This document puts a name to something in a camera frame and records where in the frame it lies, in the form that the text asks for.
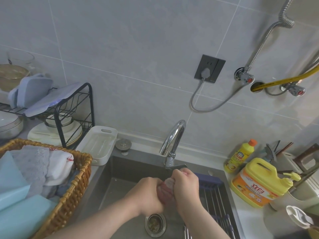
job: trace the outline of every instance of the black outlet plate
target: black outlet plate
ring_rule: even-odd
[[[202,79],[201,72],[205,68],[209,68],[210,76],[206,78],[205,81],[210,83],[215,83],[222,68],[224,67],[225,62],[226,62],[225,60],[221,60],[221,59],[203,54],[202,59],[199,62],[194,78],[201,80]]]

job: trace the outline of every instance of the white plastic tray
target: white plastic tray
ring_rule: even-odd
[[[91,154],[92,165],[105,165],[111,156],[117,139],[117,130],[106,126],[94,126],[80,142],[76,150]]]

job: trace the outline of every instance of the detergent bottle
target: detergent bottle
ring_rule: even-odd
[[[255,139],[251,139],[248,143],[243,143],[241,148],[237,150],[236,153],[225,164],[225,171],[228,173],[235,172],[239,165],[241,165],[249,157],[249,155],[255,151],[254,146],[256,145],[257,141]]]
[[[254,158],[231,181],[230,188],[251,206],[262,208],[284,195],[293,186],[293,180],[301,180],[297,173],[284,175],[290,178],[279,178],[273,165],[261,158]]]

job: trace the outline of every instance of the faucet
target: faucet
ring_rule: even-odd
[[[161,149],[159,150],[159,153],[161,155],[166,155],[170,144],[175,138],[175,142],[173,144],[172,150],[168,153],[167,157],[164,159],[164,164],[165,168],[168,170],[173,170],[173,169],[181,169],[181,168],[187,168],[187,166],[184,165],[179,165],[179,166],[174,166],[174,160],[176,156],[176,149],[177,146],[181,140],[181,136],[183,135],[183,132],[186,128],[186,121],[185,120],[180,120],[178,121],[171,131],[169,132],[168,136],[166,137]]]

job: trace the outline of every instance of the drain strainer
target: drain strainer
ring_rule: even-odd
[[[166,230],[166,219],[163,214],[147,216],[144,221],[145,230],[151,237],[160,237]]]

